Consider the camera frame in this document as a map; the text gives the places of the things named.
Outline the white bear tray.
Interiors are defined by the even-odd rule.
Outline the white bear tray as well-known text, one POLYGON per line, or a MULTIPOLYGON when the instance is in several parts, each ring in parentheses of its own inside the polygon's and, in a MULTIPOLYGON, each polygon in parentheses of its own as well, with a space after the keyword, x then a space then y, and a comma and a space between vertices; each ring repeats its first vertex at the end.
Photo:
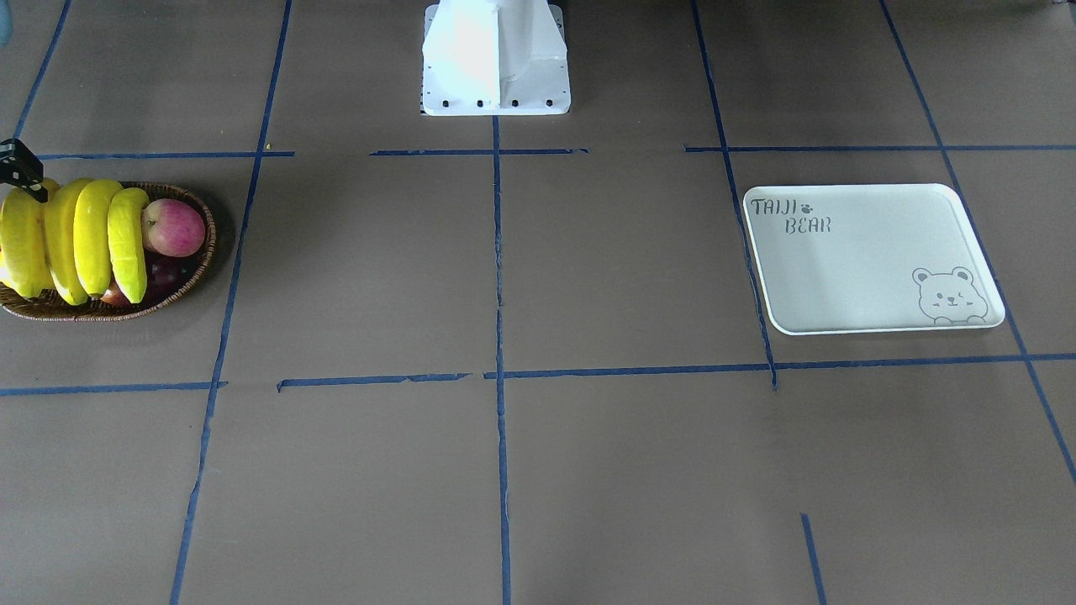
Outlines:
POLYGON ((767 315, 783 334, 1005 321, 968 212, 946 185, 754 187, 742 207, 767 315))

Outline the yellow banana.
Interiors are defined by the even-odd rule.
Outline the yellow banana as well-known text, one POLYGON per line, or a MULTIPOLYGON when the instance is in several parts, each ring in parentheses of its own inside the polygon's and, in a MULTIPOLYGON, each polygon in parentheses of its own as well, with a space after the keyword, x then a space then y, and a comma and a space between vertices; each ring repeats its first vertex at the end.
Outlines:
POLYGON ((49 191, 44 205, 44 241, 49 264, 51 282, 61 299, 70 306, 88 302, 89 296, 77 278, 74 257, 74 215, 77 195, 93 183, 89 177, 77 177, 62 187, 49 191))
POLYGON ((110 286, 112 268, 108 248, 108 211, 123 189, 118 181, 97 179, 77 193, 73 217, 73 255, 77 281, 91 299, 110 286))
POLYGON ((24 299, 54 291, 44 238, 44 205, 23 189, 11 189, 3 202, 3 284, 24 299))
POLYGON ((148 287, 142 212, 148 206, 147 192, 127 187, 112 196, 108 207, 108 253, 113 279, 128 302, 142 302, 148 287))

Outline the dark purple fruit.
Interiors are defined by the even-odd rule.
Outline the dark purple fruit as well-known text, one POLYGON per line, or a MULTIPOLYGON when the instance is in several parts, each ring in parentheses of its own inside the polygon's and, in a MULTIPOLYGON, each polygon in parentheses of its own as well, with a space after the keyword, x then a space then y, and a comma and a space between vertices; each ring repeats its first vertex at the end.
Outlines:
POLYGON ((164 299, 192 279, 193 265, 188 258, 157 256, 147 261, 147 290, 145 300, 164 299))

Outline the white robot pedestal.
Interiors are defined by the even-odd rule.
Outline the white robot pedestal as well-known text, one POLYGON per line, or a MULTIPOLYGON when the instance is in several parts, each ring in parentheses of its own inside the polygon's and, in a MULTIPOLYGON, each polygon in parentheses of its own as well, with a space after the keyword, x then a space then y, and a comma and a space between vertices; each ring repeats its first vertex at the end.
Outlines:
POLYGON ((439 1, 424 15, 420 110, 428 116, 570 111, 562 8, 549 1, 439 1))

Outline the brown wicker basket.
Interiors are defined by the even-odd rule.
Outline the brown wicker basket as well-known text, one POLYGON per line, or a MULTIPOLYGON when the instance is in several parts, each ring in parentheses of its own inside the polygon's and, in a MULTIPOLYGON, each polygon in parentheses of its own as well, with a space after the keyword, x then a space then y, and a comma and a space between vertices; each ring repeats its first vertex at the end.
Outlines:
POLYGON ((195 209, 206 225, 203 244, 196 254, 186 261, 180 261, 180 276, 173 286, 166 287, 161 295, 150 295, 148 302, 138 302, 127 307, 116 307, 108 302, 85 302, 70 306, 63 302, 58 292, 47 291, 42 297, 26 300, 10 287, 3 286, 3 309, 24 320, 42 322, 118 322, 132 318, 156 313, 161 308, 176 302, 203 279, 213 264, 213 256, 218 249, 218 222, 216 215, 203 197, 183 187, 158 182, 122 183, 125 187, 146 189, 152 197, 174 198, 181 203, 195 209))

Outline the red pink apple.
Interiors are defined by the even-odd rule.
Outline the red pink apple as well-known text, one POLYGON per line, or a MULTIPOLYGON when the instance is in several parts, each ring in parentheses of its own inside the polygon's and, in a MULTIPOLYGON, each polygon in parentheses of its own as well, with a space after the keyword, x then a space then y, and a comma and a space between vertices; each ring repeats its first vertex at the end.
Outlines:
POLYGON ((203 215, 181 200, 162 198, 141 214, 142 245, 147 251, 174 258, 199 252, 206 241, 203 215))

